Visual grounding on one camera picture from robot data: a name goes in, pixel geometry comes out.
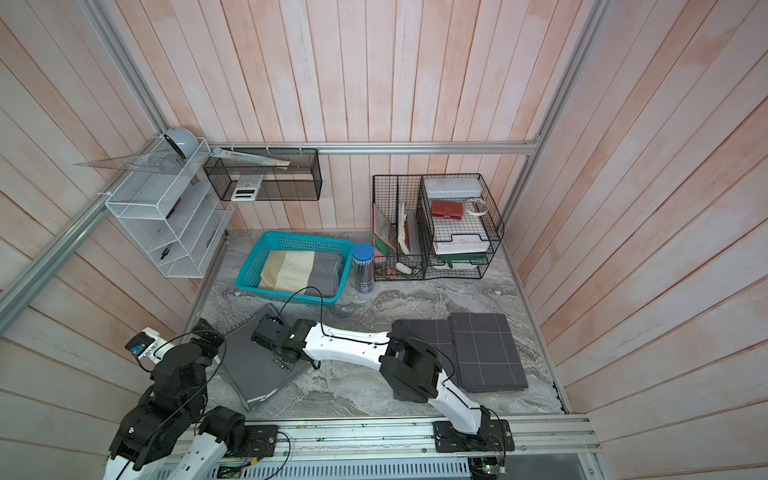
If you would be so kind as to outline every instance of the teal plastic basket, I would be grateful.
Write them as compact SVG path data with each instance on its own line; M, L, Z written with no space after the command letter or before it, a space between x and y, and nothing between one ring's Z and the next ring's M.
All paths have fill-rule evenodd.
M276 292L274 290L265 290L258 288L261 283L261 269L264 268L266 258L272 250L294 250L315 252L336 252L341 254L344 261L339 271L339 291L333 298L323 298L324 306L334 306L341 296L341 291L346 285L346 278L349 275L349 267L352 265L352 248L354 243L349 240L338 238L315 237L314 235L300 235L298 233L284 232L266 232L261 236L253 250L250 251L248 259L235 280L235 286L240 290L253 292L261 298L275 300L276 302L285 302L292 293ZM306 305L320 305L318 296L296 295L291 302L304 303Z

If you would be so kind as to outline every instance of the calculator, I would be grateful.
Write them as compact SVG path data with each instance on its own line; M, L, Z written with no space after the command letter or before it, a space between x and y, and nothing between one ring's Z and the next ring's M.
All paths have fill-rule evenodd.
M235 185L235 191L232 193L233 202L253 202L256 200L256 194L261 187L263 175L240 175L240 179Z

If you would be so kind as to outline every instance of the wooden wall panel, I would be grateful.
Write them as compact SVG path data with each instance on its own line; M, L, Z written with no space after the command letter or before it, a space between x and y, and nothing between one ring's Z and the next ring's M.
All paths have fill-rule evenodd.
M616 478L764 476L766 22L615 2L505 236Z
M105 4L163 112L209 141L520 141L541 127L594 1ZM517 159L336 155L319 202L237 205L233 225L369 228L376 174L479 172L503 203Z
M202 14L187 14L186 21L200 23ZM194 54L216 60L212 48L200 43ZM193 60L174 59L187 67ZM221 80L209 75L202 79ZM6 290L114 175L74 164L133 153L154 129L76 2L2 3L0 84L0 289ZM148 84L159 91L157 80ZM170 103L159 103L173 113ZM174 107L185 118L183 107ZM243 131L237 112L231 117L237 122L224 125ZM118 423L150 384L124 345L147 326L175 336L195 288L163 277L127 234L103 221L0 339L5 472L58 475L61 469L49 465L66 463L65 477L100 478Z

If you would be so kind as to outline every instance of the black mesh basket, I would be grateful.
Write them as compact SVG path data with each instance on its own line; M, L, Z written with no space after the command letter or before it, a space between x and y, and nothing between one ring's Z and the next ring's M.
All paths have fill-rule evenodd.
M488 213L482 217L474 217L477 227L482 231L481 240L488 241L488 249L478 255L477 260L470 263L476 265L469 270L450 268L450 262L440 260L435 254L434 242L450 241L452 235L475 233L462 231L461 227L449 229L445 223L432 219L430 199L427 198L423 187L423 180L430 177L474 177L480 180L482 186L481 198L488 205ZM504 233L504 223L498 212L496 203L491 197L488 185L480 174L448 174L448 175L375 175L373 177L373 203L379 208L384 217L390 222L396 231L398 223L398 202L404 200L407 210L416 211L416 225L419 229L419 243L422 255L405 255L402 249L391 249L384 263L376 268L376 280L430 280L435 278L466 278L480 279L488 269L498 246L501 244ZM394 269L397 263L402 263L413 270L411 275L386 274L386 267Z
M237 185L237 178L244 174L262 174L256 200L318 200L323 187L317 150L312 148L238 148L245 154L288 160L287 167L261 167L244 161L209 157L203 167L219 198L229 201Z

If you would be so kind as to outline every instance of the white mesh shelf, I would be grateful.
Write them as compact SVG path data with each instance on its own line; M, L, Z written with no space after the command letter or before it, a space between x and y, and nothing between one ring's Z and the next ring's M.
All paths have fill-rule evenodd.
M132 171L107 200L109 210L118 218L163 220L210 154L208 142L204 138L198 140L200 144L183 167L184 159L177 154L177 175ZM172 152L170 144L162 138L150 150L163 155Z
M184 162L162 138L151 152L179 160L179 173L132 171L107 200L109 210L165 276L201 278L234 207L216 210L210 182L190 185L208 158L204 138Z
M165 276L202 278L214 257L219 239L234 213L232 204L226 210L214 210L208 217L189 255L160 267Z

